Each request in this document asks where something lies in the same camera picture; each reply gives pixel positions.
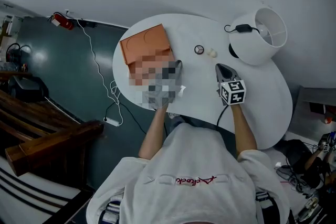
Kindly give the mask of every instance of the white t-shirt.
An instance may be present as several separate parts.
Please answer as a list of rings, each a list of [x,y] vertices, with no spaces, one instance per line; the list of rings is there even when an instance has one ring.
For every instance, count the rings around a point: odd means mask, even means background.
[[[289,202],[265,153],[235,160],[218,132],[182,123],[150,161],[120,161],[91,199],[87,222],[98,223],[110,198],[124,193],[120,224],[254,224],[256,190],[270,193],[285,224]]]

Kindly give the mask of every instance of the lamp base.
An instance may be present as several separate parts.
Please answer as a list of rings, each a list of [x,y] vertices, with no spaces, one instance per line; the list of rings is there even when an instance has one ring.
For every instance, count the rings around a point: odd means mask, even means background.
[[[239,58],[238,55],[236,55],[235,51],[233,50],[231,43],[229,44],[229,52],[233,57]]]

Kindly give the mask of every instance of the fiducial marker cube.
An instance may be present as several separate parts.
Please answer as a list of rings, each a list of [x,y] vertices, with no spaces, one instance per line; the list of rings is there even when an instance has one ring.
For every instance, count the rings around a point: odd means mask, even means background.
[[[220,96],[228,105],[244,103],[246,87],[243,80],[222,82],[220,88]]]

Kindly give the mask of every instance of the white table lamp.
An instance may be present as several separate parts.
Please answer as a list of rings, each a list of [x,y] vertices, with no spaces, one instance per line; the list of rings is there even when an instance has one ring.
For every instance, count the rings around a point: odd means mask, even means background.
[[[235,31],[239,25],[250,25],[251,31]],[[230,53],[250,65],[262,65],[287,41],[287,29],[281,17],[270,8],[261,8],[237,18],[229,33]]]

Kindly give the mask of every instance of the fire extinguisher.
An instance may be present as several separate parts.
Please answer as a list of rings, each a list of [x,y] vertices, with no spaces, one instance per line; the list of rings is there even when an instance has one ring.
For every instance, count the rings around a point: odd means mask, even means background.
[[[59,12],[55,12],[49,19],[51,23],[53,23],[56,26],[62,26],[68,30],[72,30],[74,28],[74,23],[70,21],[68,18],[66,18],[64,15],[62,15]]]

